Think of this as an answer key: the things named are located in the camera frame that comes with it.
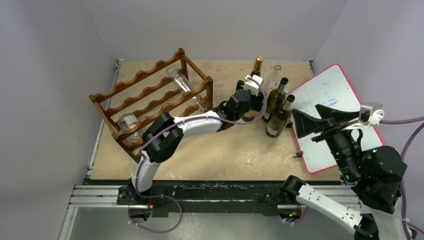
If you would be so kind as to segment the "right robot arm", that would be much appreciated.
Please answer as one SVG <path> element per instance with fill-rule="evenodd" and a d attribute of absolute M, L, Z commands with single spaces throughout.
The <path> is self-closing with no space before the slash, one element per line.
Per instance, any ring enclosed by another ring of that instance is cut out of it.
<path fill-rule="evenodd" d="M 356 240 L 413 240 L 415 228 L 409 228 L 402 216 L 401 182 L 407 164 L 398 151 L 388 145 L 362 150 L 362 134 L 353 139 L 353 130 L 362 131 L 380 124 L 384 118 L 381 104 L 367 103 L 360 110 L 347 112 L 322 104 L 315 106 L 315 118 L 298 109 L 291 111 L 298 138 L 311 135 L 313 142 L 325 142 L 334 157 L 341 179 L 369 208 L 363 213 L 346 207 L 320 193 L 300 178 L 291 175 L 281 186 L 280 196 L 288 204 L 310 207 L 335 221 Z"/>

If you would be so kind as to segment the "clear glass wine bottle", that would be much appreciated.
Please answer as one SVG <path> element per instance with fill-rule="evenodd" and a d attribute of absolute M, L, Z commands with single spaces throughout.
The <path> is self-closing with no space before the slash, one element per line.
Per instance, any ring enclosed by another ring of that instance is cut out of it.
<path fill-rule="evenodd" d="M 274 89 L 277 89 L 280 84 L 280 73 L 281 73 L 282 67 L 280 65 L 275 65 L 273 67 L 272 72 L 266 77 L 264 81 L 264 90 L 267 95 L 270 94 L 270 92 Z"/>

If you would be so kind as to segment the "dark green bottle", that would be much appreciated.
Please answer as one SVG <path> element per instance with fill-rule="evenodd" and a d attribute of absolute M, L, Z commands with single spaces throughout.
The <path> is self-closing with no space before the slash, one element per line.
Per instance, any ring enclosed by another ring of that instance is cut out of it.
<path fill-rule="evenodd" d="M 285 100 L 285 89 L 287 84 L 289 83 L 289 79 L 287 77 L 282 77 L 277 88 L 273 89 L 267 98 L 267 106 L 265 113 L 262 116 L 262 119 L 265 122 L 269 122 L 272 113 L 275 108 L 280 105 Z"/>

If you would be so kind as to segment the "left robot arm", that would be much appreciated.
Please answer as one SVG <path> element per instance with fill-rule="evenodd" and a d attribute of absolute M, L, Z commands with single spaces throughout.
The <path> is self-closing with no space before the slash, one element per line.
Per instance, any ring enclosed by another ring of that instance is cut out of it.
<path fill-rule="evenodd" d="M 237 82 L 235 93 L 212 110 L 186 117 L 174 117 L 168 112 L 160 114 L 142 135 L 140 162 L 131 177 L 130 199 L 138 205 L 148 201 L 159 166 L 173 156 L 182 140 L 242 125 L 240 119 L 249 111 L 264 114 L 267 104 L 263 84 L 262 77 L 247 75 L 245 80 Z"/>

